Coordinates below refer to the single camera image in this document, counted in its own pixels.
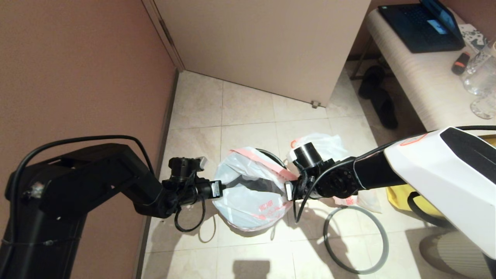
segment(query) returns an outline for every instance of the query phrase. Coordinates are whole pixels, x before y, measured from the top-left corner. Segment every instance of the tiled floor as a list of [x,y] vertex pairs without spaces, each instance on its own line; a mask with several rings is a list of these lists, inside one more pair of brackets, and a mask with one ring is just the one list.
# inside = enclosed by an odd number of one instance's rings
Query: tiled floor
[[[345,70],[330,104],[317,109],[186,71],[179,78],[161,179],[169,177],[167,162],[174,156],[206,156],[209,164],[201,175],[213,179],[217,164],[232,148],[250,145],[284,158],[293,139],[312,132],[340,135],[350,155],[377,146]],[[203,225],[190,233],[178,232],[173,218],[152,219],[143,278],[452,278],[431,268],[418,251],[422,237],[439,229],[396,211],[383,189],[377,193],[382,214],[376,216],[388,232],[391,247],[388,262],[376,274],[349,273],[328,255],[321,232],[333,210],[331,199],[309,201],[298,224],[287,214],[259,233],[232,229],[208,201]],[[189,206],[179,223],[192,227],[200,216],[199,204]],[[380,255],[378,230],[362,213],[340,212],[330,234],[338,257],[356,268],[370,267]]]

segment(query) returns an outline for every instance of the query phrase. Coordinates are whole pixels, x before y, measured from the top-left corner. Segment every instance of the yellow bag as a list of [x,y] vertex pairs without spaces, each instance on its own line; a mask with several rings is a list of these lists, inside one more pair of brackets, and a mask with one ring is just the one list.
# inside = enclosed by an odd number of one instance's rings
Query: yellow bag
[[[387,187],[386,192],[387,192],[387,199],[394,207],[401,210],[412,211],[407,203],[407,199],[410,193],[415,192],[415,189],[413,189],[412,186],[408,184],[404,184],[404,185]],[[437,210],[424,197],[422,196],[416,197],[414,201],[423,212],[429,215],[443,217],[441,212],[439,212],[439,210]]]

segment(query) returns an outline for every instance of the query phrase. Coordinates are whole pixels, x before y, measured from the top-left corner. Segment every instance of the pink wall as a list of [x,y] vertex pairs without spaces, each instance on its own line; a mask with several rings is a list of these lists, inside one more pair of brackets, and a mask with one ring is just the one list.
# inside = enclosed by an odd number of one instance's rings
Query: pink wall
[[[0,18],[3,234],[7,178],[39,145],[126,134],[156,162],[175,69],[140,0],[0,1]],[[123,195],[91,212],[72,278],[131,278],[142,221]]]
[[[367,14],[380,5],[396,5],[418,3],[418,0],[372,0]],[[486,36],[496,36],[496,0],[441,0],[444,5],[455,11],[465,22],[471,23]],[[369,38],[369,32],[362,23],[358,35],[350,51],[351,57],[362,53],[363,46]],[[373,44],[369,54],[379,54],[379,49]]]

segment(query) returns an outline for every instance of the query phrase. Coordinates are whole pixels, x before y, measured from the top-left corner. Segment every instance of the laptop screen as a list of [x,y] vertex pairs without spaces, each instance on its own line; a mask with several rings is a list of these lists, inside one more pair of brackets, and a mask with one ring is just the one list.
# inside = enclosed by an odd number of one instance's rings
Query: laptop screen
[[457,34],[458,26],[451,15],[451,12],[436,0],[421,0],[422,5],[433,13],[444,26],[449,28],[452,33]]

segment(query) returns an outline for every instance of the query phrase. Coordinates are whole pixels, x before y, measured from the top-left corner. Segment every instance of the plastic bag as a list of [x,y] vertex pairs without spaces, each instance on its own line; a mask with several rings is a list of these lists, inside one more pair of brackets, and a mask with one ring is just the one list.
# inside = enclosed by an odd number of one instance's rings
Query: plastic bag
[[253,147],[233,150],[214,180],[227,188],[213,201],[226,221],[242,231],[268,228],[291,207],[284,182],[297,177]]
[[[313,133],[299,139],[295,139],[291,142],[291,148],[297,148],[309,142],[313,144],[313,147],[315,147],[324,161],[331,158],[334,159],[334,161],[339,161],[348,157],[348,151],[344,149],[341,137],[330,136],[327,134]],[[291,170],[296,170],[296,167],[293,164],[288,165],[288,168]],[[370,211],[377,213],[381,212],[379,199],[374,189],[359,191],[358,196],[350,196],[346,199],[340,199],[337,197],[332,198],[337,205],[359,205]]]

